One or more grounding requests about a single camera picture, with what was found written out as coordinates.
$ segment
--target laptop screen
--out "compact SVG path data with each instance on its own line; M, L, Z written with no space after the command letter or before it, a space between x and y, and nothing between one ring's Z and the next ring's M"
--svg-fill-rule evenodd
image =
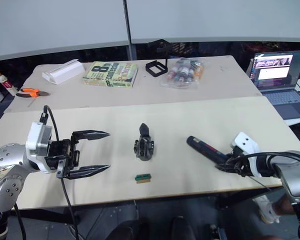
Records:
M259 90L294 88L300 74L300 51L256 53L250 79Z

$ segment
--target white sneaker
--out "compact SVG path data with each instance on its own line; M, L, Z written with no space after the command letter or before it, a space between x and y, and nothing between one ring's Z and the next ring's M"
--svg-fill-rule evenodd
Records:
M272 202L269 201L266 195L256 197L253 201L259 206L259 213L265 224L280 223L280 216L275 213Z

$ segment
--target gray floor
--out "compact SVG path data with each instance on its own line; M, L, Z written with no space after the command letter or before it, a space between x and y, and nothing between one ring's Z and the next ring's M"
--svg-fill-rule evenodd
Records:
M276 201L283 193L279 190L268 197ZM120 223L139 217L149 221L151 240L168 240L173 217L184 216L198 240L210 239L209 224L223 225L229 232L229 240L249 240L265 235L285 240L298 239L298 221L294 215L282 216L280 224L269 225L260 220L258 208L252 200L223 211L216 210L216 200L214 196L196 196L137 201L137 208L133 201L96 205L76 212L80 217L78 229L84 238L91 229L89 240L104 240ZM73 239L65 224L26 218L23 222L28 240ZM8 228L8 240L22 239L15 217L10 218Z

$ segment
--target book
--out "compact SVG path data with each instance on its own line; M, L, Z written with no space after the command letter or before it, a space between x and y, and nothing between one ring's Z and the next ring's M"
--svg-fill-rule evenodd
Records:
M134 63L95 61L83 80L87 85L132 88L137 72Z

